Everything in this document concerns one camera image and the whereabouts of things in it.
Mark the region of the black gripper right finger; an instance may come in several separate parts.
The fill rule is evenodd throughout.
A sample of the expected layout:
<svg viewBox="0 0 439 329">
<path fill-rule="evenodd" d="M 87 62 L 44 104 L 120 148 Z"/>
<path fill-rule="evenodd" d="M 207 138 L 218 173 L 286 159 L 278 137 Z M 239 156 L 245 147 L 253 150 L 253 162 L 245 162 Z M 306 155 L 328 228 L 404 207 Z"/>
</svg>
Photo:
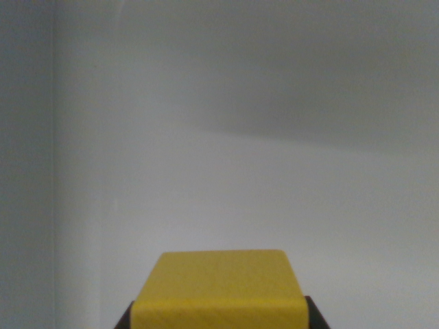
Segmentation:
<svg viewBox="0 0 439 329">
<path fill-rule="evenodd" d="M 319 311 L 318 307 L 314 303 L 313 299 L 309 296 L 305 296 L 308 313 L 309 313 L 309 325 L 308 329 L 330 329 L 327 321 L 323 317 L 322 313 Z"/>
</svg>

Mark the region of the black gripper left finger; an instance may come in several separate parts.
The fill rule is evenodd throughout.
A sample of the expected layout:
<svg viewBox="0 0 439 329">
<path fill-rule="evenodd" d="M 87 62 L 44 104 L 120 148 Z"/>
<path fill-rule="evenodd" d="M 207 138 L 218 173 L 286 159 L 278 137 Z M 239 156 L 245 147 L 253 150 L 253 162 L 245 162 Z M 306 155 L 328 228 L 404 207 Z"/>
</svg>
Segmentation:
<svg viewBox="0 0 439 329">
<path fill-rule="evenodd" d="M 131 329 L 130 316 L 133 304 L 134 301 L 129 304 L 129 306 L 115 325 L 115 329 Z"/>
</svg>

